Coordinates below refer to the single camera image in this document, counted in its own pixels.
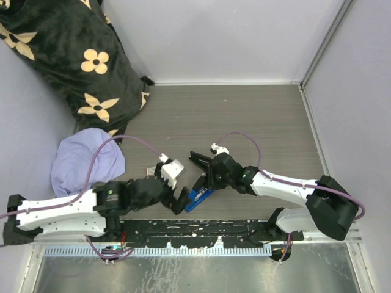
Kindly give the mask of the white red staple box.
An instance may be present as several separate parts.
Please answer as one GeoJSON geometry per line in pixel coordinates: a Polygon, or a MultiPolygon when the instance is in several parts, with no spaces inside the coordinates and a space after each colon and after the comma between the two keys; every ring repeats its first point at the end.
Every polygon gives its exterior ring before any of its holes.
{"type": "Polygon", "coordinates": [[[146,175],[147,176],[155,176],[156,167],[147,167],[146,168],[146,175]]]}

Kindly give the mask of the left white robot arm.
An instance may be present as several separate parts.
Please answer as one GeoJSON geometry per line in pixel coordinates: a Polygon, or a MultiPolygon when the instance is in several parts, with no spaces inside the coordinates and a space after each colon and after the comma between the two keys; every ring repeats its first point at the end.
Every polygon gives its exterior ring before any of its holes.
{"type": "Polygon", "coordinates": [[[19,194],[7,202],[3,243],[24,245],[45,236],[101,237],[115,242],[122,236],[120,217],[161,203],[175,215],[190,202],[184,187],[174,192],[185,168],[177,160],[158,163],[153,175],[129,181],[109,181],[85,191],[50,200],[32,201],[19,194]]]}

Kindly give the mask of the black stapler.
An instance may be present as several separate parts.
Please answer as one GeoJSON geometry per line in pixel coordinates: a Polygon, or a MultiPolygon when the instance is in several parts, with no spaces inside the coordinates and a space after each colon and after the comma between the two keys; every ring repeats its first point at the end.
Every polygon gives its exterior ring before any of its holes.
{"type": "Polygon", "coordinates": [[[189,160],[194,164],[196,165],[198,168],[200,168],[201,170],[203,170],[204,172],[207,172],[208,171],[208,166],[212,163],[213,159],[208,157],[208,156],[204,156],[200,153],[197,153],[195,151],[190,151],[190,154],[189,154],[189,160]]]}

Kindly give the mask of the blue stapler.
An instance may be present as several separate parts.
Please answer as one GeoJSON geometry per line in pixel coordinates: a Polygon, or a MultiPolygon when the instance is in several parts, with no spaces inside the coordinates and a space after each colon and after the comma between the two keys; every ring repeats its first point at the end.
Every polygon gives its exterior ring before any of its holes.
{"type": "Polygon", "coordinates": [[[214,193],[214,190],[209,190],[206,187],[201,188],[198,191],[191,190],[191,192],[189,193],[189,199],[191,201],[189,204],[186,205],[185,211],[191,212],[194,208],[196,208],[199,204],[201,204],[204,200],[206,200],[213,193],[214,193]]]}

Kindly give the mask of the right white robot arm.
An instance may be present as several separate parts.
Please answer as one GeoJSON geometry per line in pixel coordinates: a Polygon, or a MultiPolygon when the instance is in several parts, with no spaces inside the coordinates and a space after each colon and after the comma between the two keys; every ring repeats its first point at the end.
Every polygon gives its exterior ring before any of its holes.
{"type": "Polygon", "coordinates": [[[330,176],[304,181],[243,167],[226,152],[210,158],[192,151],[189,160],[204,171],[193,186],[195,204],[211,192],[231,187],[240,194],[274,197],[296,204],[295,209],[277,208],[267,222],[266,232],[274,240],[288,239],[294,232],[318,230],[342,241],[355,220],[359,205],[330,176]]]}

